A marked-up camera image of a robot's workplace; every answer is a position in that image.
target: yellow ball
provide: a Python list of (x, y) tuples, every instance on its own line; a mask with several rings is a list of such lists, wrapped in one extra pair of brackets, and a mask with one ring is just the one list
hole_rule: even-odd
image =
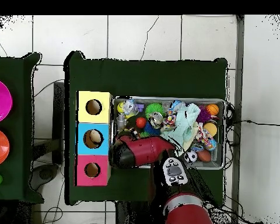
[(219, 113), (219, 107), (215, 104), (210, 104), (207, 105), (206, 107), (207, 107), (206, 109), (209, 111), (211, 115), (217, 115)]
[(217, 126), (211, 122), (204, 124), (203, 129), (206, 129), (211, 136), (214, 136), (217, 133)]
[(123, 103), (123, 102), (120, 102), (120, 103), (117, 105), (117, 111), (118, 111), (119, 113), (123, 113), (123, 112), (124, 112), (123, 107), (124, 107), (124, 103)]

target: dark green tablecloth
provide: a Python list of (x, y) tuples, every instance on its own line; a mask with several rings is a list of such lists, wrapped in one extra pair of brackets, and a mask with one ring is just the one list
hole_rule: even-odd
[[(75, 187), (76, 91), (110, 92), (113, 96), (154, 96), (225, 99), (227, 61), (116, 61), (86, 60), (81, 52), (71, 52), (65, 60), (66, 203), (83, 201), (147, 201), (149, 169), (113, 169), (105, 187)], [(219, 205), (223, 201), (223, 169), (200, 170)]]
[(32, 74), (40, 61), (38, 53), (23, 58), (0, 58), (0, 81), (9, 89), (13, 106), (0, 122), (0, 130), (8, 137), (10, 152), (0, 164), (3, 182), (0, 200), (42, 202), (40, 194), (29, 188), (32, 162)]

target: metal tray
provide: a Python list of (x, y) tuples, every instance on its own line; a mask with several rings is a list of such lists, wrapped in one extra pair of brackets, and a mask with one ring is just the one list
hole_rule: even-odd
[[(139, 96), (132, 96), (130, 99), (135, 99), (135, 102), (137, 104), (144, 104), (145, 107), (150, 103), (163, 103), (165, 101), (172, 102), (173, 100), (181, 100), (185, 102), (186, 104), (194, 103), (198, 106), (200, 105), (208, 105), (208, 104), (216, 104), (219, 107), (219, 113), (217, 114), (217, 117), (219, 117), (219, 120), (217, 121), (217, 128), (218, 132), (214, 136), (214, 139), (218, 143), (216, 149), (211, 151), (211, 161), (210, 162), (201, 162), (196, 161), (194, 162), (191, 167), (196, 167), (200, 170), (219, 170), (221, 169), (225, 164), (225, 148), (226, 148), (226, 116), (227, 116), (227, 110), (226, 110), (226, 102), (221, 99), (197, 99), (197, 98), (170, 98), (170, 97), (139, 97)], [(120, 102), (123, 102), (126, 100), (126, 98), (117, 96), (114, 97), (112, 100), (112, 109), (114, 111), (114, 120), (111, 127), (111, 137), (114, 138), (116, 134), (116, 117), (118, 116), (117, 112), (117, 105)], [(141, 166), (140, 168), (148, 169), (150, 168), (150, 164), (146, 164)]]

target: round hole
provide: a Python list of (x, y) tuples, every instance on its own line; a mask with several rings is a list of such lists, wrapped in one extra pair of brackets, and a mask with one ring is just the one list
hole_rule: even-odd
[(102, 111), (102, 104), (98, 100), (89, 100), (86, 103), (86, 111), (90, 115), (98, 115)]
[(100, 166), (96, 163), (88, 163), (85, 166), (85, 174), (90, 178), (95, 178), (100, 174)]
[(97, 149), (103, 143), (103, 135), (96, 129), (86, 131), (83, 137), (84, 144), (89, 149)]

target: orange ball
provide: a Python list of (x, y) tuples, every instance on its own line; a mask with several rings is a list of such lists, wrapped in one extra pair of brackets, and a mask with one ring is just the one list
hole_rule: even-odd
[(216, 104), (210, 104), (207, 105), (206, 107), (207, 107), (206, 109), (209, 111), (211, 115), (215, 116), (219, 113), (219, 107)]

